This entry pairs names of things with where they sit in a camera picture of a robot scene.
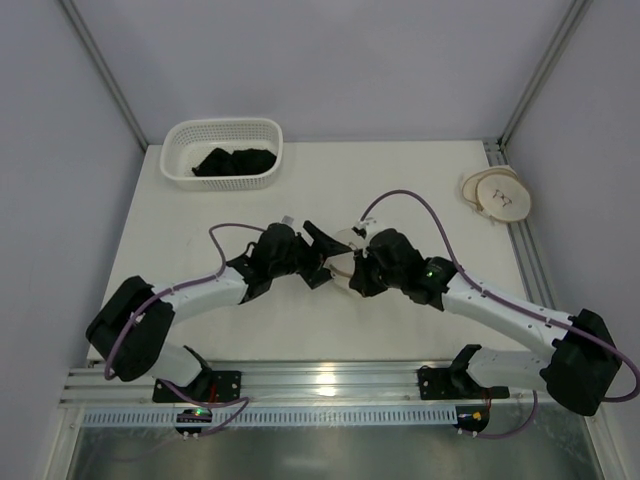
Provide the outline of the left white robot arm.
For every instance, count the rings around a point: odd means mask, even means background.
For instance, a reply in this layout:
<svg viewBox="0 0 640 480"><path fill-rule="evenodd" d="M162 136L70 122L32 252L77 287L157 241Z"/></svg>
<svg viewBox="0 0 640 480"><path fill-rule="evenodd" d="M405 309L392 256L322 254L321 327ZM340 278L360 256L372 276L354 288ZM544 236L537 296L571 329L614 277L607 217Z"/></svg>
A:
<svg viewBox="0 0 640 480"><path fill-rule="evenodd" d="M86 330L105 361L106 380L131 382L150 375L179 395L204 399L216 376L192 348L168 342L172 326L221 307L248 303L265 294L276 278L299 276L315 289L331 280L324 264L349 247L305 222L302 233L285 223L258 231L235 257L221 259L207 276L165 287L140 276L126 279Z"/></svg>

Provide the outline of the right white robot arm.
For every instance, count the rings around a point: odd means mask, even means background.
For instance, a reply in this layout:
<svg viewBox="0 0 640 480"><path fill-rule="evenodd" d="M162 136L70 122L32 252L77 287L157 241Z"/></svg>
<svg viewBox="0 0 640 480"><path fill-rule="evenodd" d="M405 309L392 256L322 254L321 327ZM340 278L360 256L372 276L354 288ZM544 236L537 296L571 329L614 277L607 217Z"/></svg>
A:
<svg viewBox="0 0 640 480"><path fill-rule="evenodd" d="M524 346L465 349L458 356L463 378L481 387L543 389L573 413L597 412L622 364L600 315L587 309L571 315L489 291L452 261L422 257L393 228L348 232L355 245L349 287L362 297L398 289L418 305L477 321Z"/></svg>

